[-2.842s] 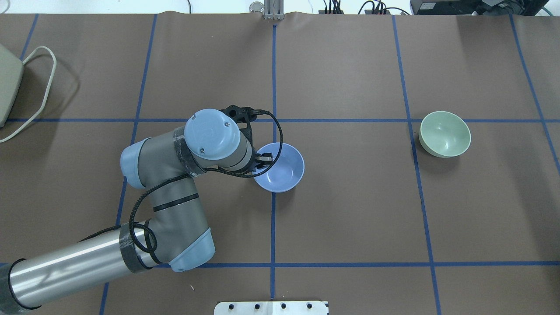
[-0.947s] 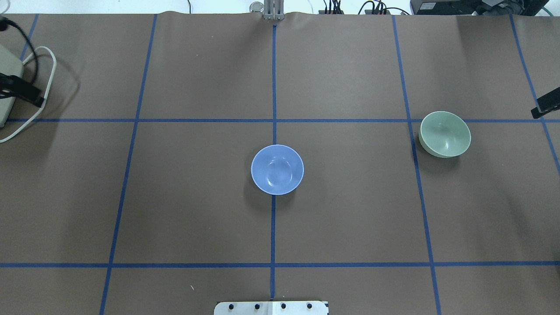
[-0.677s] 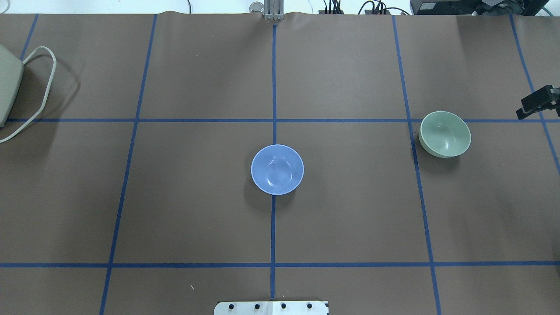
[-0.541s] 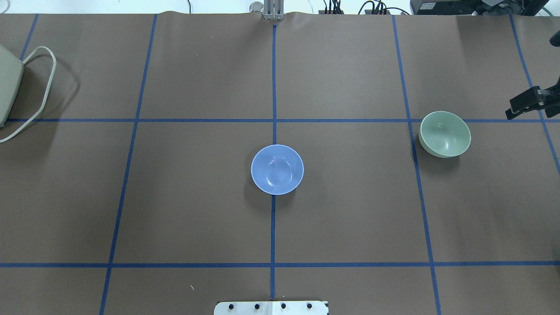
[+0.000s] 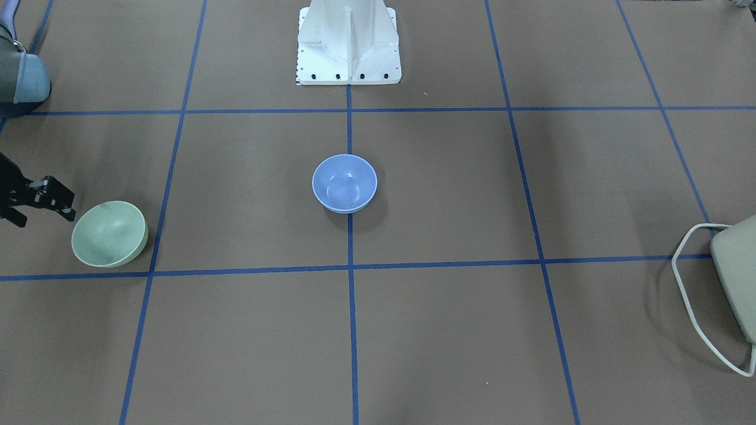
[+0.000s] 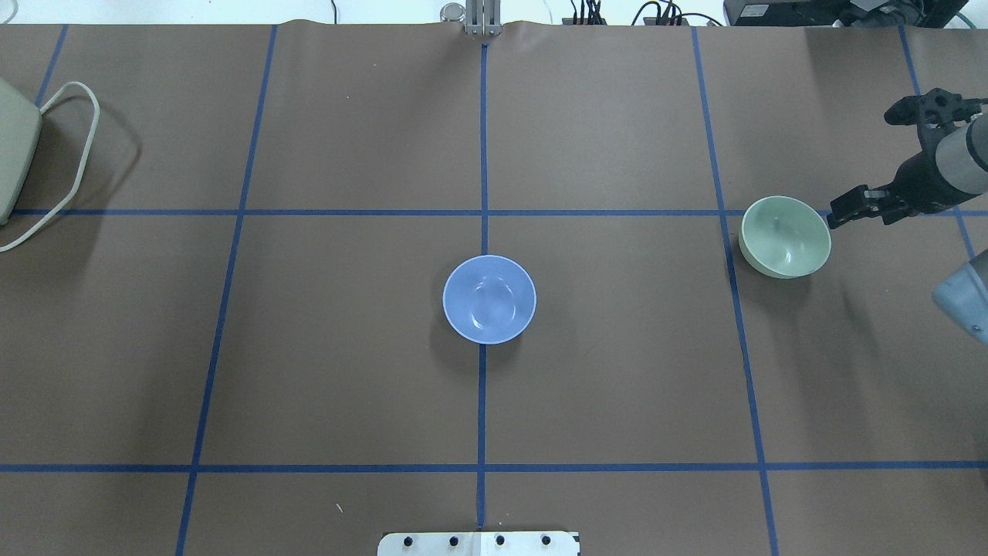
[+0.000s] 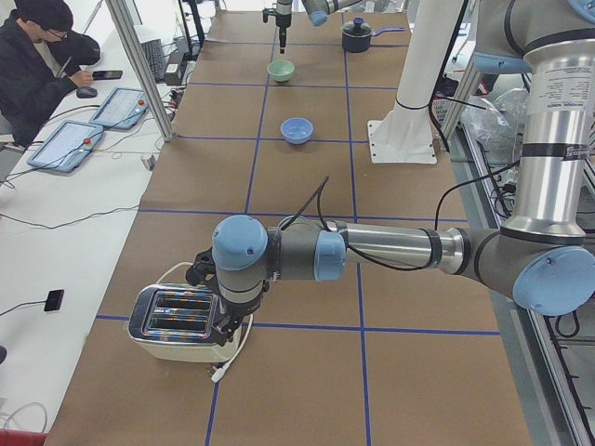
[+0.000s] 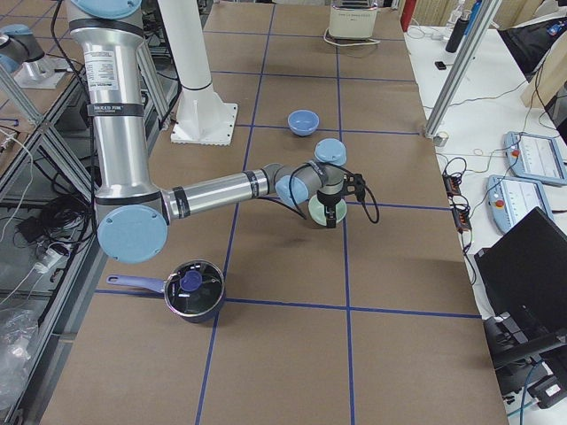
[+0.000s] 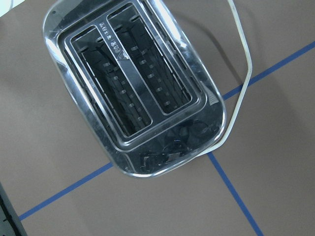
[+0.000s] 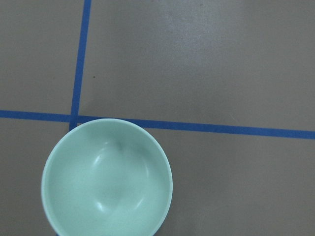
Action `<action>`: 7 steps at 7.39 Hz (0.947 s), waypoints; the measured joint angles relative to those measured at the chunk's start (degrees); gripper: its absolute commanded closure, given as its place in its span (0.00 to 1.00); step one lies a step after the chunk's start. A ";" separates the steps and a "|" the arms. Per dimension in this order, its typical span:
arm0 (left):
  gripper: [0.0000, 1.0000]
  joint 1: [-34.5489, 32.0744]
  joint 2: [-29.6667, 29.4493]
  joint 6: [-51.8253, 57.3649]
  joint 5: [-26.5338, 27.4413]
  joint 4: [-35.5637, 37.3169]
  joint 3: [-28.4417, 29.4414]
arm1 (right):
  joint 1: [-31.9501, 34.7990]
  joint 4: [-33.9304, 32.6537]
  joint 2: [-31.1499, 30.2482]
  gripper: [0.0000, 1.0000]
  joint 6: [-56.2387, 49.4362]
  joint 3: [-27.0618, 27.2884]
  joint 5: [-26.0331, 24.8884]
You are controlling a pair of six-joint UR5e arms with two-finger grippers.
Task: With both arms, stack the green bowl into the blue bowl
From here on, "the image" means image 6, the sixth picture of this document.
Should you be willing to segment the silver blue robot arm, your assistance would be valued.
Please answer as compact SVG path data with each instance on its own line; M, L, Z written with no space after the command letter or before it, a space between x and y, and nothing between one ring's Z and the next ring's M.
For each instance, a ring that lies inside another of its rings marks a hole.
M986 194L986 123L917 126L921 151L904 161L892 182L865 185L831 201L830 229L855 219L882 219L892 225L917 215L936 215ZM935 305L981 344L987 341L986 253L959 265L932 290Z

